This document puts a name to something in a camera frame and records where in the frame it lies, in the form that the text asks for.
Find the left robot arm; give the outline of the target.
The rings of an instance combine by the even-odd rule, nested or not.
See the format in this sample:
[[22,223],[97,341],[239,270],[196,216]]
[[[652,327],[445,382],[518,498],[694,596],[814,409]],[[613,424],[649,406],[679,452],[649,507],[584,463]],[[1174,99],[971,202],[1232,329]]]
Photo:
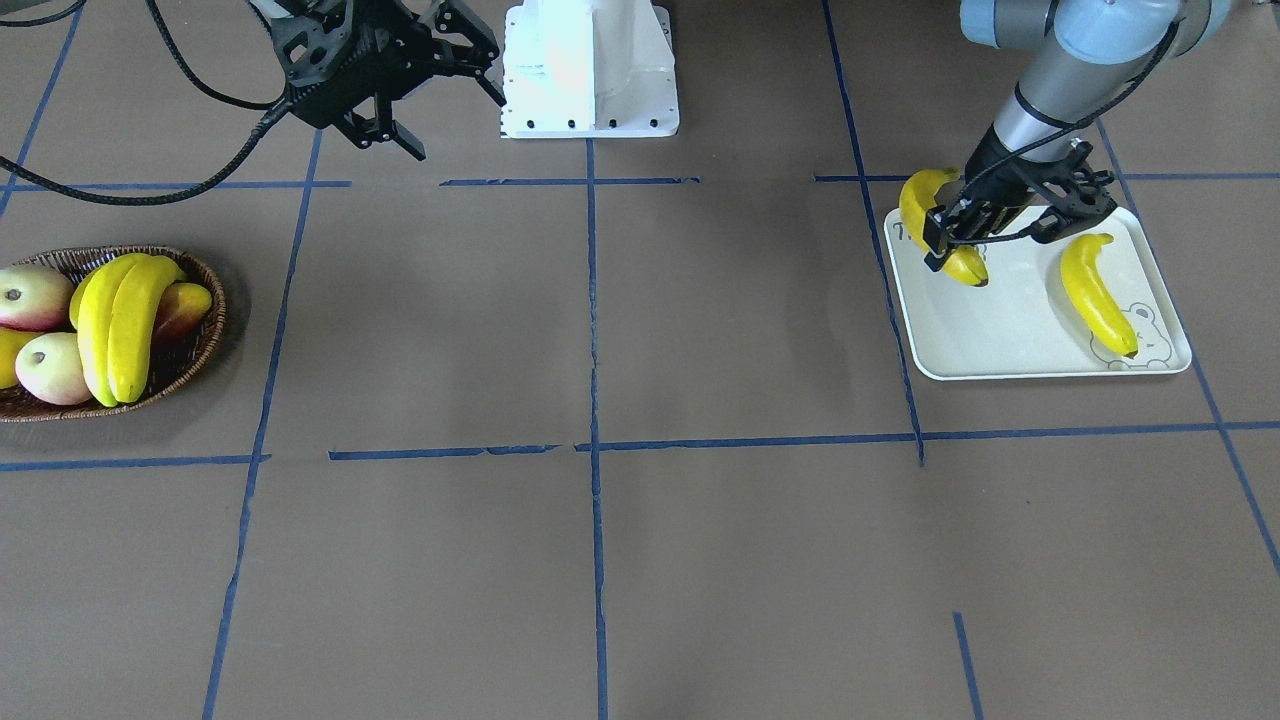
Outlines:
[[1041,217],[1021,234],[1052,243],[1105,220],[1114,174],[1088,163],[1078,133],[1128,97],[1160,64],[1204,44],[1229,1],[965,1],[964,35],[1021,49],[1030,64],[963,168],[963,187],[925,211],[916,237],[938,272],[961,249],[1010,240],[1007,227],[1036,199]]

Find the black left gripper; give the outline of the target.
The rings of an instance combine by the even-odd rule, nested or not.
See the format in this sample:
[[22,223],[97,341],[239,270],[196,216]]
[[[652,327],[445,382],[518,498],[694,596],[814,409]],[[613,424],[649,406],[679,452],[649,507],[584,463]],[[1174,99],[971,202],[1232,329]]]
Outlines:
[[1115,174],[1091,167],[1092,150],[1092,143],[1079,141],[1068,142],[1056,160],[1012,158],[996,131],[988,129],[964,167],[959,195],[924,213],[925,265],[941,272],[959,246],[1006,237],[1009,224],[1036,202],[1044,204],[1041,215],[1015,232],[1015,238],[1052,243],[1097,227],[1117,210],[1117,202],[1107,190]]

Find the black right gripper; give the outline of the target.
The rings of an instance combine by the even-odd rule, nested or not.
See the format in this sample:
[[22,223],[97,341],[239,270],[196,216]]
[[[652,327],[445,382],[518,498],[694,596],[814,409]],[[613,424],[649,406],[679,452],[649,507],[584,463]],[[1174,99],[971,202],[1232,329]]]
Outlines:
[[285,74],[285,105],[306,124],[346,136],[385,136],[416,161],[421,140],[393,117],[393,105],[436,77],[477,82],[499,108],[492,77],[497,37],[465,1],[273,1],[270,37]]

